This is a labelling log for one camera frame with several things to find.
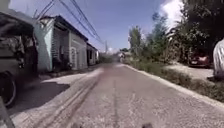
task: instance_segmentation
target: road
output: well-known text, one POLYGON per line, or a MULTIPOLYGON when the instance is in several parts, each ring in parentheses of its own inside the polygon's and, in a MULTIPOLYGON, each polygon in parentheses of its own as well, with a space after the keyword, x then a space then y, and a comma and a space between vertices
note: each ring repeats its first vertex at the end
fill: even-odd
POLYGON ((84 128, 224 128, 224 112, 125 66, 109 66, 70 122, 84 128))
POLYGON ((141 128, 150 123, 153 128, 224 128, 223 107, 121 64, 107 64, 102 69, 44 105, 16 113, 16 126, 141 128))

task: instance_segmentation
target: road edge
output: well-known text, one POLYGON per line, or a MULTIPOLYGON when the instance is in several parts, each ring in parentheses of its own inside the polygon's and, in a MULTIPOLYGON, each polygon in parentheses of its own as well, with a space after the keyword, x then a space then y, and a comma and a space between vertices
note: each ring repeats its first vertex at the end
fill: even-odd
POLYGON ((154 79, 154 80, 160 82, 164 86, 171 87, 171 88, 173 88, 173 89, 175 89, 177 91, 180 91, 180 92, 182 92, 184 94, 187 94, 189 96, 192 96, 195 99, 200 100, 200 101, 203 101, 204 103, 209 104, 209 105, 211 105, 211 106, 213 106, 213 107, 215 107, 215 108, 217 108, 217 109, 219 109, 219 110, 221 110, 221 111, 224 112, 224 104, 221 103, 221 102, 219 102, 219 101, 216 101, 216 100, 211 99, 211 98, 209 98, 207 96, 201 95, 201 94, 199 94, 197 92, 194 92, 192 90, 189 90, 189 89, 186 89, 186 88, 181 87, 179 85, 176 85, 176 84, 174 84, 174 83, 172 83, 172 82, 170 82, 168 80, 165 80, 165 79, 163 79, 163 78, 161 78, 159 76, 152 75, 152 74, 147 73, 145 71, 140 71, 140 70, 135 69, 135 68, 133 68, 133 67, 131 67, 129 65, 126 65, 126 64, 124 64, 124 66, 127 67, 127 68, 129 68, 129 69, 131 69, 131 70, 133 70, 133 71, 136 71, 138 73, 141 73, 141 74, 143 74, 143 75, 145 75, 147 77, 150 77, 151 79, 154 79))

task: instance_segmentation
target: sky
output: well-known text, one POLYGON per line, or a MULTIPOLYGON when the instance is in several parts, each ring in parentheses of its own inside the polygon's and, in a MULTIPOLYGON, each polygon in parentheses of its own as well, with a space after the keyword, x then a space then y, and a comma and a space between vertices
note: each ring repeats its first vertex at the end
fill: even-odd
MULTIPOLYGON (((75 15, 80 18, 70 0, 63 0, 75 15)), ((32 16, 36 9, 42 10, 50 0, 11 0, 10 8, 32 16)), ((140 26, 143 34, 153 29, 152 15, 155 12, 167 14, 167 26, 175 26, 180 20, 180 0, 76 0, 93 25, 98 35, 107 42, 110 51, 129 48, 128 35, 133 26, 140 26)), ((88 32, 55 0, 48 15, 62 15, 74 27, 89 38, 89 42, 103 51, 105 44, 92 38, 88 32)))

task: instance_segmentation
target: concrete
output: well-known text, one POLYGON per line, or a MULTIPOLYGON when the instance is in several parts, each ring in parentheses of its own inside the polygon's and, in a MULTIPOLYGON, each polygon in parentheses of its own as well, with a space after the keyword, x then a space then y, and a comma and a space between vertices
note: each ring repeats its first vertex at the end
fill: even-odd
POLYGON ((13 121, 18 128, 224 128, 222 103, 178 87, 107 64, 13 121))

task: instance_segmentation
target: red car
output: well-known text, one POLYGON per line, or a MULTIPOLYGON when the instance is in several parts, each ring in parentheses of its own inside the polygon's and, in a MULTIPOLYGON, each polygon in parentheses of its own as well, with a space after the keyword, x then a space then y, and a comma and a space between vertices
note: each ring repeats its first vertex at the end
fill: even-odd
POLYGON ((208 55, 204 53, 193 54, 189 59, 189 66, 191 67, 201 67, 210 68, 211 61, 208 55))

